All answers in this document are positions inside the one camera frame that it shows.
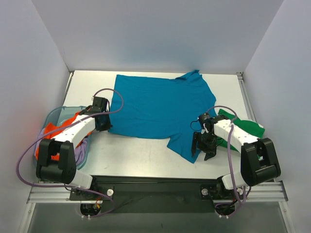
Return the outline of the teal blue t shirt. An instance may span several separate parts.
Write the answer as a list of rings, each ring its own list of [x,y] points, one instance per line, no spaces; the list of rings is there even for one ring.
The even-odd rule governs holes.
[[[117,75],[110,133],[146,139],[169,139],[167,147],[191,163],[190,123],[216,103],[198,70],[175,79]]]

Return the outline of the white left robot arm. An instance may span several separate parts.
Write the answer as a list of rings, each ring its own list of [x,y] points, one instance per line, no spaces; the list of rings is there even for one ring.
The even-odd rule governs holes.
[[[108,110],[109,100],[95,97],[92,105],[79,112],[69,127],[50,139],[42,139],[38,145],[36,176],[81,188],[81,194],[87,200],[96,198],[98,188],[92,184],[93,177],[77,169],[74,150],[90,132],[112,127]]]

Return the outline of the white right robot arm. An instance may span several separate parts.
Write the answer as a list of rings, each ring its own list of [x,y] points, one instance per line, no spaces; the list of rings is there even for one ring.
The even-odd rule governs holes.
[[[194,132],[191,154],[197,150],[205,153],[204,160],[217,153],[218,138],[227,141],[230,173],[219,178],[215,192],[227,198],[233,190],[255,186],[281,175],[275,146],[269,138],[259,138],[236,126],[224,115],[211,117],[203,113],[198,117],[201,132]]]

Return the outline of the lavender t shirt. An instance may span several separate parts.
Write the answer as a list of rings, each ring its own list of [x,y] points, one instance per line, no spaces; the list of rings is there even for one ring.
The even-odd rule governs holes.
[[[38,135],[38,138],[41,138],[44,134],[48,133],[50,130],[43,128]],[[38,149],[39,149],[39,143],[41,142],[42,139],[38,140],[36,145],[35,145],[35,159],[37,161],[38,159]],[[85,137],[80,144],[74,149],[75,153],[75,162],[77,169],[81,169],[87,160],[87,150],[88,150],[88,136]],[[59,156],[54,156],[55,160],[59,160]]]

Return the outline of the clear blue plastic bin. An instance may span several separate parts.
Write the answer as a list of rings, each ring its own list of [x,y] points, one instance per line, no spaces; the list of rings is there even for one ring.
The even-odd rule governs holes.
[[[82,111],[85,108],[85,106],[73,106],[73,107],[58,107],[52,110],[43,125],[43,128],[46,128],[50,131],[56,129],[56,127],[63,127],[64,125],[69,125],[73,122],[74,117],[76,114],[78,114],[80,111]],[[91,141],[91,133],[88,135],[88,150],[89,145]]]

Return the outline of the green folded t shirt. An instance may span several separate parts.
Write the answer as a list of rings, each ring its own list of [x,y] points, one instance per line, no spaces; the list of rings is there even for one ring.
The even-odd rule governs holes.
[[[229,118],[230,120],[233,119],[235,116],[229,112],[227,112],[224,109],[219,109],[218,111],[218,115],[224,115],[227,118]],[[257,138],[262,138],[264,133],[265,133],[265,129],[262,125],[249,120],[249,119],[240,119],[237,118],[236,120],[234,120],[234,124],[236,126],[238,126],[240,129],[244,130],[245,132],[256,136]],[[219,140],[217,142],[218,146],[227,148],[227,141],[225,141],[224,139],[220,139],[220,137],[218,137]],[[238,151],[234,146],[230,145],[230,149],[233,151]]]

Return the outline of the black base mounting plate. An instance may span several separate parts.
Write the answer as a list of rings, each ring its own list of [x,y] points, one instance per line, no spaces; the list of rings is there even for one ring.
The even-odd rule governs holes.
[[[221,188],[219,179],[144,178],[95,176],[91,189],[73,189],[71,201],[80,201],[84,214],[192,214],[218,212],[229,215],[238,202],[232,190]]]

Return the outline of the aluminium frame rail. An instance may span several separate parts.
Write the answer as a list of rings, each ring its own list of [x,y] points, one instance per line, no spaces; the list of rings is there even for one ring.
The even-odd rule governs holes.
[[[121,71],[86,71],[76,70],[71,75],[68,91],[64,101],[65,106],[86,105],[91,103],[91,96],[101,88],[114,88],[116,76],[138,76],[174,79],[182,73],[155,72],[121,72]],[[216,103],[231,107],[238,117],[255,120],[247,105],[246,92],[241,74],[202,74],[203,79],[216,97]],[[90,151],[86,165],[82,171],[91,175],[107,175],[107,178],[217,178],[228,174],[227,152],[219,148],[216,157],[211,162],[203,161],[201,153],[194,164],[187,162],[173,151],[169,150],[168,139],[151,140],[129,138],[110,133],[95,133],[91,137]],[[194,191],[199,199],[199,188],[186,189],[185,194],[171,186],[172,183],[117,183],[128,184],[129,188],[144,188],[142,191],[124,192],[142,200],[155,198],[186,197]],[[71,200],[73,193],[65,188],[31,189],[28,203],[95,203],[95,200]],[[285,202],[286,191],[282,182],[265,182],[251,188],[247,198],[249,202]]]

